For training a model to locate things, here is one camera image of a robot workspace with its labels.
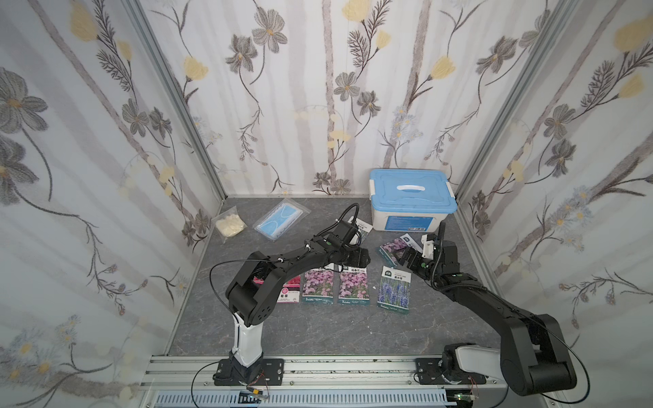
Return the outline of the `white back-side seed packet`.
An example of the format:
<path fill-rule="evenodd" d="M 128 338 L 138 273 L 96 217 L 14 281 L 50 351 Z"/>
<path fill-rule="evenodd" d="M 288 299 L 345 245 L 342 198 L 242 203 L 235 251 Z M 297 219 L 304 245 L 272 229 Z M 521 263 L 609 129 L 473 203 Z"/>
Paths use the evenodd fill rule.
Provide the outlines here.
<path fill-rule="evenodd" d="M 305 303 L 333 304 L 334 272 L 315 269 L 304 273 L 301 300 Z"/>

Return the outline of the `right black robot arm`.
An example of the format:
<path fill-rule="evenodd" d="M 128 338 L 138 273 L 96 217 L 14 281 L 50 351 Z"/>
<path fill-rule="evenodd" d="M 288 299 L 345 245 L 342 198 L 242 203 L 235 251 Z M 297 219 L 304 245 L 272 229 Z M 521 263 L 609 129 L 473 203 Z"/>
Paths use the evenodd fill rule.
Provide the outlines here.
<path fill-rule="evenodd" d="M 474 312 L 500 336 L 497 350 L 475 343 L 445 346 L 441 372 L 447 380 L 461 381 L 468 374 L 494 377 L 519 396 L 576 387 L 576 371 L 558 321 L 510 304 L 474 276 L 461 272 L 453 243 L 435 249 L 432 259 L 408 248 L 399 264 L 452 302 Z"/>

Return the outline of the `pink cosmos seed packet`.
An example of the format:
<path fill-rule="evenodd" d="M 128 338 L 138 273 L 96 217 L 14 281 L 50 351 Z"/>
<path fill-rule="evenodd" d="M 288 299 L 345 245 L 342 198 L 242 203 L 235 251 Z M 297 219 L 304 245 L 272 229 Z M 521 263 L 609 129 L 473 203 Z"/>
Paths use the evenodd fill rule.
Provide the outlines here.
<path fill-rule="evenodd" d="M 339 304 L 368 305 L 370 303 L 366 269 L 343 270 L 339 278 Z"/>
<path fill-rule="evenodd" d="M 404 234 L 393 241 L 387 242 L 378 248 L 378 253 L 385 266 L 398 268 L 399 261 L 408 248 L 416 251 L 423 251 L 422 246 L 417 243 L 409 234 Z"/>

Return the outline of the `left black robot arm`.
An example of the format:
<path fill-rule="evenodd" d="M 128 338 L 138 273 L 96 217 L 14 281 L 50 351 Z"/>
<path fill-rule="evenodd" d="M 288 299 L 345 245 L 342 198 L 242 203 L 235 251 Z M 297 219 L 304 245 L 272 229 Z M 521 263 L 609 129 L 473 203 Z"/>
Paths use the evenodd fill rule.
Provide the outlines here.
<path fill-rule="evenodd" d="M 263 324 L 277 306 L 284 285 L 307 271 L 343 264 L 360 248 L 356 224 L 338 221 L 299 249 L 277 255 L 254 252 L 225 291 L 235 328 L 234 344 L 214 374 L 217 385 L 247 385 L 265 375 Z"/>

